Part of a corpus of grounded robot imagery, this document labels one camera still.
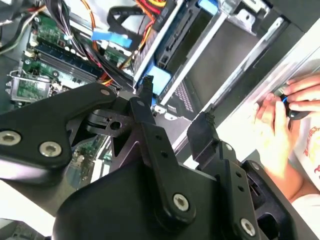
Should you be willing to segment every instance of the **white surface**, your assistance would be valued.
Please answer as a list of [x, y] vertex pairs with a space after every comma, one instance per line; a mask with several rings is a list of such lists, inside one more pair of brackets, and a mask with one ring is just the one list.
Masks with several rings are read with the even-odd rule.
[[265, 77], [248, 98], [217, 128], [219, 137], [229, 143], [239, 161], [243, 161], [255, 150], [252, 127], [248, 121], [254, 103], [265, 98], [267, 93], [277, 89], [295, 76], [313, 72], [320, 65], [320, 20], [293, 47], [293, 50]]
[[309, 194], [299, 197], [292, 203], [292, 206], [301, 215], [314, 234], [320, 239], [320, 195]]
[[22, 221], [43, 236], [52, 235], [53, 216], [3, 181], [0, 193], [0, 218]]

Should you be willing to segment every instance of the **blue tab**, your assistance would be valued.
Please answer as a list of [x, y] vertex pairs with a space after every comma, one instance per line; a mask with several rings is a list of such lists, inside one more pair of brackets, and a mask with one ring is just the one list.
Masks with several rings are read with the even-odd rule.
[[198, 5], [212, 15], [218, 12], [218, 3], [215, 0], [199, 0]]
[[126, 38], [123, 35], [120, 35], [120, 34], [114, 33], [114, 32], [94, 31], [92, 33], [91, 39], [93, 41], [97, 41], [97, 40], [110, 41], [110, 42], [118, 44], [118, 45], [120, 45], [121, 47], [124, 47], [124, 48], [129, 48], [131, 43], [132, 43], [131, 39]]

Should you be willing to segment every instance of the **blue connector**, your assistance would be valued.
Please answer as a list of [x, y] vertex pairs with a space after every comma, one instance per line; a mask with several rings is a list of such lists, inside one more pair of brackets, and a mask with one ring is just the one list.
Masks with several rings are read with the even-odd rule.
[[215, 0], [199, 0], [198, 5], [213, 16], [217, 14], [219, 8]]

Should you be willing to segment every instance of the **red cable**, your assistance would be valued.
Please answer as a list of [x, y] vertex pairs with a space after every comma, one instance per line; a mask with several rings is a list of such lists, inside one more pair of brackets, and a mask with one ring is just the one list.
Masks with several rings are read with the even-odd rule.
[[160, 14], [160, 10], [159, 9], [156, 9], [154, 8], [153, 6], [149, 5], [146, 0], [140, 0], [148, 9], [150, 9], [151, 11], [153, 11], [154, 13], [156, 14]]

